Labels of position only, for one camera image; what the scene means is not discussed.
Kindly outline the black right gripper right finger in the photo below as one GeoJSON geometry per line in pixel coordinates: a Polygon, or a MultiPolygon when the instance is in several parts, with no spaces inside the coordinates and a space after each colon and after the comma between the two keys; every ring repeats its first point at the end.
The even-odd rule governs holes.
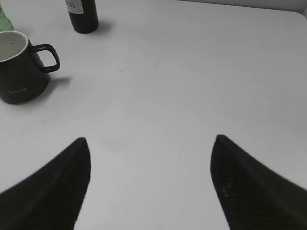
{"type": "Polygon", "coordinates": [[[305,230],[307,191],[217,135],[210,173],[231,230],[305,230]]]}

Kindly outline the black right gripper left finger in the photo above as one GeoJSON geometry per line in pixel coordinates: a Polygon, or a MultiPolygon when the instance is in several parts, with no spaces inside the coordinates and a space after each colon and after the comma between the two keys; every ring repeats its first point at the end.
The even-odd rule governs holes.
{"type": "Polygon", "coordinates": [[[72,230],[91,176],[85,138],[0,194],[2,230],[72,230]]]}

